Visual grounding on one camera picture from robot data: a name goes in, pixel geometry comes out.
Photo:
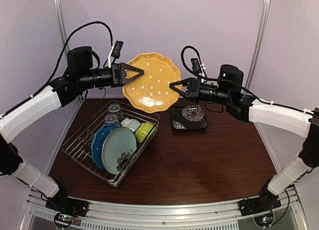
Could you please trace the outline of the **light teal floral plate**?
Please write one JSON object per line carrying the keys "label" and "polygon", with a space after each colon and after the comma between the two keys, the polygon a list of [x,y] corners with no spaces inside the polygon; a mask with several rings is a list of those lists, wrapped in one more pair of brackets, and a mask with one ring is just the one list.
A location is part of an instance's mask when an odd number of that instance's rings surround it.
{"label": "light teal floral plate", "polygon": [[134,133],[126,127],[113,130],[102,147],[102,163],[110,174],[118,174],[125,162],[137,150]]}

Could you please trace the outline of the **aluminium frame post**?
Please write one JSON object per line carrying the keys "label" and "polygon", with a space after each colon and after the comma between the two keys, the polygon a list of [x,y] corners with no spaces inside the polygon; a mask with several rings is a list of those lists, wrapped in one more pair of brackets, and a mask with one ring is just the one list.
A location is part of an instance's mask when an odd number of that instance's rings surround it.
{"label": "aluminium frame post", "polygon": [[61,0],[53,0],[53,4],[54,4],[55,12],[56,12],[57,24],[58,24],[62,46],[64,46],[67,40],[67,33],[66,33],[66,28],[64,23],[62,2]]}
{"label": "aluminium frame post", "polygon": [[253,82],[254,75],[256,73],[259,57],[262,50],[262,44],[265,37],[267,25],[268,25],[270,8],[271,8],[271,0],[263,0],[256,43],[255,43],[252,60],[251,60],[251,64],[250,64],[250,68],[248,72],[248,77],[247,77],[246,85],[245,85],[247,89],[250,89]]}

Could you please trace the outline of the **aluminium front rail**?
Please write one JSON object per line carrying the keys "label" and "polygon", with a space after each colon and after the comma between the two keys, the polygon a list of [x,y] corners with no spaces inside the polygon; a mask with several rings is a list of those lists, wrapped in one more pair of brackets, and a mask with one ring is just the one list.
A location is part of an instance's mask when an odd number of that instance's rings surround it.
{"label": "aluminium front rail", "polygon": [[[286,213],[271,228],[256,223],[261,214],[243,216],[238,200],[190,205],[127,205],[88,202],[87,215],[74,219],[66,230],[310,230],[302,203],[294,187]],[[18,230],[59,230],[53,219],[56,211],[31,191]]]}

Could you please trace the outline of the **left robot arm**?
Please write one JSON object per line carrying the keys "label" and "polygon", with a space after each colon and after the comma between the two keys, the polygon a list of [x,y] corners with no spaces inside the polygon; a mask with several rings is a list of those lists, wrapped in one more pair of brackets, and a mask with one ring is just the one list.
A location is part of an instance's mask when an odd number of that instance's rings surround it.
{"label": "left robot arm", "polygon": [[12,175],[36,189],[61,212],[72,207],[66,189],[21,157],[12,142],[27,127],[73,102],[83,92],[99,87],[122,87],[144,74],[140,68],[111,60],[107,61],[106,67],[94,68],[94,60],[100,59],[90,46],[68,51],[63,76],[50,80],[38,93],[0,117],[1,175]]}

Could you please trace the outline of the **lime green bowl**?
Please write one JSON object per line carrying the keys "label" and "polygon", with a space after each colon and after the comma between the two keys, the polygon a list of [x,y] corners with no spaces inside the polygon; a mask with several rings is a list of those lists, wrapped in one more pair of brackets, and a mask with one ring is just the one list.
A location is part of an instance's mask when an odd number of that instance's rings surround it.
{"label": "lime green bowl", "polygon": [[144,122],[135,131],[134,135],[138,143],[142,143],[143,140],[155,130],[152,123]]}

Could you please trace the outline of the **clear glass cup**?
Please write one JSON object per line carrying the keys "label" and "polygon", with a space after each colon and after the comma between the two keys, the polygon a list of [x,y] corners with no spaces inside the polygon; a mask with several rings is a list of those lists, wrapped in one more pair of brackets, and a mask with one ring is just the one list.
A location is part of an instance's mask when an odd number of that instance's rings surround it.
{"label": "clear glass cup", "polygon": [[119,103],[110,104],[108,107],[108,113],[116,115],[118,119],[123,118],[123,112]]}
{"label": "clear glass cup", "polygon": [[116,124],[118,125],[118,116],[116,114],[113,113],[109,113],[105,116],[104,118],[104,122],[105,124]]}

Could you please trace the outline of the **pale striped bowl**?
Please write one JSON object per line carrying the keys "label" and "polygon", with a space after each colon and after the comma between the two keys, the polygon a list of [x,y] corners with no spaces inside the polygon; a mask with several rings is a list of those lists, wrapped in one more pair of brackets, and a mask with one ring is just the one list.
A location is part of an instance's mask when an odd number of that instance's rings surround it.
{"label": "pale striped bowl", "polygon": [[121,126],[130,129],[132,132],[135,132],[139,129],[141,123],[137,119],[125,118],[121,121]]}

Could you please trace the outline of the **yellow dotted scalloped plate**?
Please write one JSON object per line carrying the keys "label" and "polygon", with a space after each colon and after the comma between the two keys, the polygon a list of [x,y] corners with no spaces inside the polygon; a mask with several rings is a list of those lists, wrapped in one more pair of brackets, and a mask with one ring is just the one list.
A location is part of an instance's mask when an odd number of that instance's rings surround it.
{"label": "yellow dotted scalloped plate", "polygon": [[166,111],[179,99],[169,85],[181,80],[180,70],[172,60],[156,52],[141,53],[128,65],[142,69],[144,75],[126,84],[123,95],[136,109],[146,113]]}

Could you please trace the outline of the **left aluminium frame post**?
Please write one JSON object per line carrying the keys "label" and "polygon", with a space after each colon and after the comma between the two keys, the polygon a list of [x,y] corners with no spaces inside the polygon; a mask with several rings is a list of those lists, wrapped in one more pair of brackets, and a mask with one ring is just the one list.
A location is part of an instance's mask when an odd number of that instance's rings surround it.
{"label": "left aluminium frame post", "polygon": [[53,0],[53,4],[54,4],[55,12],[56,12],[57,24],[58,24],[62,46],[64,46],[67,40],[67,33],[66,33],[66,28],[64,23],[62,2],[61,0]]}

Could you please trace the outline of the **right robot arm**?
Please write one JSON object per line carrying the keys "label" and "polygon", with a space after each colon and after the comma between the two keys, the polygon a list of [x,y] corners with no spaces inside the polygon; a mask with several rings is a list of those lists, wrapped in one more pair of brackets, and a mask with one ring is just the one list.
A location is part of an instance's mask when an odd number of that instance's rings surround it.
{"label": "right robot arm", "polygon": [[219,77],[208,78],[207,83],[197,70],[193,74],[193,78],[170,83],[170,89],[189,101],[220,104],[237,120],[266,124],[305,139],[301,152],[261,189],[255,201],[259,210],[267,210],[287,187],[319,166],[318,109],[302,110],[262,100],[242,87],[244,73],[233,65],[222,65]]}

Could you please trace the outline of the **clear glass cup near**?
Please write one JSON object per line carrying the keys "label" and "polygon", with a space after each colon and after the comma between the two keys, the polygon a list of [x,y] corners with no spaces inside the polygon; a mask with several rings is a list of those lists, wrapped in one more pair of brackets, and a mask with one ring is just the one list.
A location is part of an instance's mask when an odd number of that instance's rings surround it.
{"label": "clear glass cup near", "polygon": [[104,118],[104,122],[105,124],[116,124],[118,125],[118,116],[116,114],[113,113],[109,113],[105,116]]}

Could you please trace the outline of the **black floral square plate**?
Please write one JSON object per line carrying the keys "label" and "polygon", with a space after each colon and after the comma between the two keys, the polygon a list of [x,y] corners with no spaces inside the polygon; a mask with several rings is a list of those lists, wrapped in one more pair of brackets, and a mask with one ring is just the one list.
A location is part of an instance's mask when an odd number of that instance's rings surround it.
{"label": "black floral square plate", "polygon": [[204,110],[200,105],[172,107],[170,120],[175,130],[201,130],[208,127]]}

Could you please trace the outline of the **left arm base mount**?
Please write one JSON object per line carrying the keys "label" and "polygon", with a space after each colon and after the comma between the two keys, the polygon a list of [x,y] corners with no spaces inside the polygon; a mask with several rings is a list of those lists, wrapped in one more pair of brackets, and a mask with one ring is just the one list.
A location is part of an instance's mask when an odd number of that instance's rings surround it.
{"label": "left arm base mount", "polygon": [[76,217],[86,217],[88,202],[84,200],[65,198],[49,198],[45,207],[57,212],[63,212]]}

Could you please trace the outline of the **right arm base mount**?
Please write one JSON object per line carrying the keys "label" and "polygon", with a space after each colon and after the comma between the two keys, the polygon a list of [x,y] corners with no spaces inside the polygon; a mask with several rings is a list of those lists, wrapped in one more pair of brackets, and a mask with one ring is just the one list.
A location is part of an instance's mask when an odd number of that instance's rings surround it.
{"label": "right arm base mount", "polygon": [[265,196],[244,198],[239,201],[239,209],[242,216],[255,215],[279,208],[281,202],[278,199],[269,199]]}

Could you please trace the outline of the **right aluminium frame post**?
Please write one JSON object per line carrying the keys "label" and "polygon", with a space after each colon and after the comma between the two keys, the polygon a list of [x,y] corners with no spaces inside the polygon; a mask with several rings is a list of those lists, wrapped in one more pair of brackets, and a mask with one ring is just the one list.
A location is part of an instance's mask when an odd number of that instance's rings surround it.
{"label": "right aluminium frame post", "polygon": [[256,73],[259,57],[262,50],[262,44],[265,37],[267,25],[268,25],[270,8],[271,8],[271,0],[263,0],[256,43],[255,43],[252,60],[251,60],[251,64],[250,64],[250,68],[248,72],[248,77],[247,77],[246,85],[245,85],[247,89],[250,89],[253,82],[254,75]]}

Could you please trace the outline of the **blue dotted scalloped plate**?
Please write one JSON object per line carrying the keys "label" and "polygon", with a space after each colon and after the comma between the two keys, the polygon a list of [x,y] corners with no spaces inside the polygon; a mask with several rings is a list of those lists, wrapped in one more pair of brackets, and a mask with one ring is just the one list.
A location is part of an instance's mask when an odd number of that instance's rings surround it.
{"label": "blue dotted scalloped plate", "polygon": [[94,135],[92,142],[91,142],[91,156],[93,162],[97,165],[99,169],[103,169],[103,163],[102,163],[102,147],[104,144],[104,141],[108,137],[108,135],[116,128],[118,128],[119,125],[112,123],[112,124],[106,124],[103,125]]}

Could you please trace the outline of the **clear glass cup far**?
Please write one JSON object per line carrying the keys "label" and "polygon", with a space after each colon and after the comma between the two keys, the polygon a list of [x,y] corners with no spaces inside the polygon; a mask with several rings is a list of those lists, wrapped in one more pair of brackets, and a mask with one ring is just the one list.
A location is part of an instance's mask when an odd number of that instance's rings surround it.
{"label": "clear glass cup far", "polygon": [[123,118],[123,112],[119,103],[110,104],[108,107],[108,113],[116,115],[118,119]]}

